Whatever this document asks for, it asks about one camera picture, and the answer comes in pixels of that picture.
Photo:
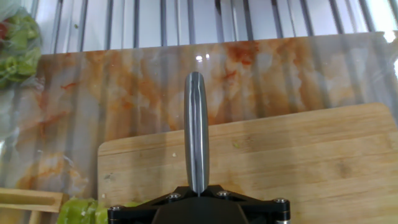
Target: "screw head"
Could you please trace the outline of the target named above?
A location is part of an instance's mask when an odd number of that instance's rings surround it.
[[[276,203],[286,203],[287,200],[284,199],[284,198],[275,198],[275,199],[274,199],[274,202],[276,202]]]
[[[123,205],[115,205],[115,206],[112,206],[110,209],[112,211],[120,211],[120,210],[122,210],[124,208],[125,208],[125,206],[123,206]]]
[[[180,198],[181,195],[179,193],[171,193],[169,196],[167,196],[168,199],[177,199]]]
[[[217,196],[219,197],[227,197],[228,195],[230,195],[231,193],[229,193],[226,190],[220,190],[219,192],[217,192]]]

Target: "bamboo cutting board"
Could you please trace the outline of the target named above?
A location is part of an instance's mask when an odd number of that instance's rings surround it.
[[[209,127],[210,184],[292,202],[292,223],[398,223],[398,133],[379,103]],[[99,147],[98,198],[140,202],[187,185],[183,131]]]

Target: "metal panel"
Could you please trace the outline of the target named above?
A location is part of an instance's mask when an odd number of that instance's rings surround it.
[[[305,23],[303,6],[300,0],[287,0],[290,9],[290,16],[296,37],[308,36],[307,25]]]
[[[337,34],[329,0],[306,0],[314,35]]]
[[[165,0],[166,7],[166,43],[167,46],[178,45],[178,22],[177,22],[177,2],[175,0]]]
[[[351,20],[351,16],[349,14],[348,10],[348,5],[345,0],[331,0],[331,2],[335,2],[336,10],[337,10],[337,15],[335,16],[340,19],[340,26],[341,26],[341,31],[343,34],[352,34],[354,33],[354,21]]]
[[[43,54],[55,53],[61,3],[57,0],[41,0],[37,7],[36,22],[42,34]]]
[[[214,0],[194,0],[192,3],[195,44],[217,43]]]
[[[109,1],[88,1],[83,50],[107,50],[109,31]]]
[[[160,0],[139,1],[138,47],[160,47]]]
[[[136,23],[135,0],[124,0],[123,12],[123,48],[131,49],[134,46],[134,24]]]
[[[70,32],[72,31],[72,12],[73,1],[65,1],[62,4],[56,53],[66,53],[68,51]]]
[[[295,37],[288,0],[278,0],[277,4],[283,37]]]
[[[249,0],[253,39],[278,38],[271,0]]]
[[[232,0],[234,33],[237,41],[248,40],[248,28],[242,0]]]
[[[220,8],[221,8],[221,19],[223,21],[224,41],[225,42],[236,41],[233,7],[231,0],[221,0]]]
[[[397,29],[397,21],[388,0],[366,0],[375,31]]]
[[[352,21],[353,31],[367,32],[368,27],[358,0],[345,0],[347,5],[348,14]]]
[[[188,0],[177,0],[178,44],[187,45],[189,41]]]
[[[110,49],[122,49],[124,30],[124,0],[112,1]]]
[[[40,26],[43,54],[398,29],[398,0],[21,0],[21,5]]]
[[[62,4],[57,53],[81,50],[86,4],[87,0],[65,1]]]

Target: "knife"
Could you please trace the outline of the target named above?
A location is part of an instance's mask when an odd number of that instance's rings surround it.
[[[185,80],[185,160],[190,188],[203,193],[209,184],[209,134],[205,81],[199,72]]]

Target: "marble-patterned backsplash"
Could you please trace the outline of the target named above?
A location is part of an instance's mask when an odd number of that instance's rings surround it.
[[[95,197],[98,146],[183,129],[184,81],[192,71],[205,78],[210,125],[375,101],[397,121],[398,40],[384,36],[45,55],[42,91],[2,96],[3,108],[19,97],[7,112],[18,114],[0,166],[5,186]]]

